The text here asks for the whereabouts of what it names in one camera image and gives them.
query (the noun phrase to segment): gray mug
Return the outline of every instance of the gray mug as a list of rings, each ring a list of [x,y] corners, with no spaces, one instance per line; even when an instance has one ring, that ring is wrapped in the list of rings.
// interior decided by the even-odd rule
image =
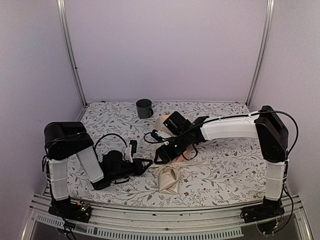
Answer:
[[[141,119],[150,118],[154,111],[152,110],[152,102],[149,99],[140,99],[136,103],[136,110],[138,112],[138,117]]]

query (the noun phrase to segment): black cable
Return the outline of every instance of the black cable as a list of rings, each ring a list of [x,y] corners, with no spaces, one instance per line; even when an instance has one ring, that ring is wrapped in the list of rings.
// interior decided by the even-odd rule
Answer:
[[[51,195],[51,198],[52,198],[52,201],[51,201],[51,202],[52,202],[52,205],[53,205],[54,209],[55,209],[56,212],[59,214],[60,218],[62,218],[62,220],[64,221],[64,231],[66,231],[66,227],[67,227],[67,228],[69,229],[70,234],[72,235],[73,239],[74,239],[74,240],[77,240],[74,232],[72,231],[71,227],[69,226],[69,222],[68,222],[68,221],[66,220],[66,218],[63,217],[63,215],[59,212],[59,210],[58,210],[58,208],[57,208],[57,206],[56,206],[56,204],[55,204],[55,200],[54,200],[55,198],[54,198],[54,196],[53,196],[53,193],[52,193],[52,190],[51,190],[51,189],[50,189],[50,195]],[[69,240],[72,240],[71,238],[69,238],[68,233],[66,234],[66,237],[67,237]]]
[[[182,153],[182,157],[187,161],[194,159],[199,153],[198,149],[195,147],[195,144],[192,144],[192,147],[195,150],[195,155],[192,158],[187,158],[187,157],[185,157],[184,153]]]
[[[118,134],[116,134],[116,133],[107,133],[107,134],[103,135],[102,137],[100,137],[100,138],[98,139],[98,141],[95,143],[95,145],[93,146],[93,151],[94,151],[94,153],[95,153],[95,155],[96,155],[96,158],[98,158],[98,154],[97,154],[97,151],[96,151],[98,144],[100,143],[100,141],[101,141],[102,139],[104,139],[105,137],[108,137],[108,136],[116,136],[116,137],[120,138],[120,139],[122,140],[122,142],[124,143],[125,147],[126,147],[126,148],[128,147],[126,141],[123,139],[122,136],[120,136],[120,135],[118,135]]]
[[[151,131],[147,132],[143,136],[144,141],[146,141],[148,144],[161,144],[161,143],[165,143],[165,142],[170,141],[175,138],[175,136],[171,136],[171,137],[163,137],[161,141],[149,141],[146,139],[146,136],[148,136],[149,134],[152,134],[152,132]]]
[[[289,191],[287,190],[287,187],[286,187],[285,185],[283,186],[283,190],[284,190],[285,194],[287,194],[287,196],[288,196],[288,197],[290,198],[290,200],[291,200],[291,213],[290,213],[290,216],[289,216],[288,220],[285,222],[285,224],[282,225],[281,228],[277,228],[277,229],[274,231],[274,233],[277,233],[277,232],[281,231],[282,229],[284,229],[285,226],[288,225],[288,223],[290,222],[290,220],[291,220],[291,218],[292,218],[292,216],[293,216],[293,214],[294,214],[294,200],[293,200],[292,197],[290,196]]]
[[[69,139],[73,139],[75,137],[78,137],[82,134],[86,134],[87,132],[86,131],[81,131],[81,132],[78,132],[77,134],[73,135],[73,136],[70,136],[70,137],[66,137],[66,138],[60,138],[60,139],[55,139],[55,140],[52,140],[52,141],[48,141],[45,145],[44,145],[44,148],[47,149],[48,145],[49,144],[52,144],[52,143],[58,143],[58,142],[62,142],[62,141],[66,141],[66,140],[69,140]]]
[[[125,177],[125,178],[126,178],[126,180],[124,180],[124,181],[119,181],[119,182],[117,182],[117,181],[115,180],[113,184],[125,184],[125,183],[129,182],[130,177],[127,176],[127,177]]]
[[[294,125],[295,125],[295,130],[296,130],[296,134],[295,134],[295,139],[294,139],[294,142],[291,146],[291,148],[289,149],[288,153],[287,153],[287,157],[289,155],[289,153],[292,151],[292,149],[294,148],[294,146],[296,145],[297,143],[297,140],[298,140],[298,136],[299,136],[299,128],[298,128],[298,124],[296,122],[296,120],[288,113],[284,112],[284,111],[277,111],[277,110],[272,110],[272,111],[258,111],[258,112],[255,112],[255,113],[248,113],[248,114],[241,114],[241,115],[232,115],[232,116],[223,116],[223,117],[216,117],[216,118],[213,118],[213,119],[210,119],[210,120],[207,120],[207,121],[204,121],[202,123],[199,123],[199,124],[196,124],[196,125],[193,125],[192,127],[190,127],[189,129],[187,129],[186,131],[180,133],[179,135],[173,137],[173,138],[177,138],[177,137],[180,137],[181,135],[197,128],[197,127],[200,127],[202,126],[203,124],[207,124],[207,123],[211,123],[211,122],[215,122],[215,121],[219,121],[219,120],[224,120],[224,119],[233,119],[233,118],[243,118],[243,117],[249,117],[249,116],[256,116],[256,115],[263,115],[263,114],[282,114],[282,115],[286,115],[287,117],[289,117]]]

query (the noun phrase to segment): leaf pattern fabric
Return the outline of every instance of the leaf pattern fabric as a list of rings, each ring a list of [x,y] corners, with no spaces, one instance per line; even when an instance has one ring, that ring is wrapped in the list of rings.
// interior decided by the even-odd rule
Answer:
[[[178,111],[193,121],[200,116],[222,117],[249,112],[243,103],[212,102],[154,102],[152,109],[152,117],[139,119],[134,102],[97,102],[88,106],[81,121],[94,142],[104,134],[116,133],[127,143],[137,140],[134,157],[153,160],[160,144],[149,144],[143,136],[154,129],[159,116]],[[266,164],[258,139],[215,139],[199,144],[197,149],[198,156],[192,161],[209,160],[210,165],[182,167],[179,194],[158,192],[156,168],[149,168],[142,176],[131,176],[126,183],[94,190],[75,155],[68,161],[69,194],[97,203],[165,208],[220,206],[263,199]],[[106,137],[97,146],[97,154],[101,157],[110,150],[123,153],[125,146],[117,137]]]

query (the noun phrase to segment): lavender wall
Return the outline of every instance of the lavender wall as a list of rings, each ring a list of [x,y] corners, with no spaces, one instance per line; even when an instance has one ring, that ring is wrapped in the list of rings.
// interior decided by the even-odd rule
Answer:
[[[41,172],[43,129],[81,112],[54,0],[0,1],[0,239],[17,240]]]
[[[320,239],[320,1],[275,3],[271,33],[252,109],[268,104],[297,120],[289,188],[299,193],[314,239]],[[290,124],[291,141],[295,130]]]
[[[89,102],[246,100],[266,0],[65,4]]]

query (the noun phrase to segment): metal pole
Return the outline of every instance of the metal pole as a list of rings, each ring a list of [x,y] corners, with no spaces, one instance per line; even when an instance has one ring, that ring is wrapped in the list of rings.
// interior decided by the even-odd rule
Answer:
[[[264,20],[263,34],[262,34],[262,41],[260,45],[259,55],[256,61],[249,93],[245,101],[245,104],[248,106],[249,109],[255,95],[255,91],[257,88],[257,84],[258,84],[258,80],[259,80],[259,76],[260,76],[260,72],[261,72],[261,68],[262,68],[262,64],[263,64],[263,60],[264,60],[264,56],[267,48],[267,41],[269,38],[271,23],[272,23],[272,16],[274,13],[274,5],[275,5],[275,0],[268,0],[267,6],[266,6],[266,13],[265,13],[265,20]]]
[[[71,65],[76,90],[78,92],[78,95],[79,95],[79,98],[80,98],[80,101],[81,101],[83,107],[86,107],[88,104],[86,101],[84,89],[83,89],[81,81],[80,81],[79,72],[78,72],[78,68],[76,65],[76,59],[75,59],[74,52],[72,49],[70,32],[69,32],[69,28],[68,28],[65,1],[64,0],[57,0],[57,5],[58,5],[58,12],[59,12],[62,33],[63,33],[63,37],[64,37],[64,43],[66,46],[66,51],[68,53],[68,58],[69,58],[69,62]]]

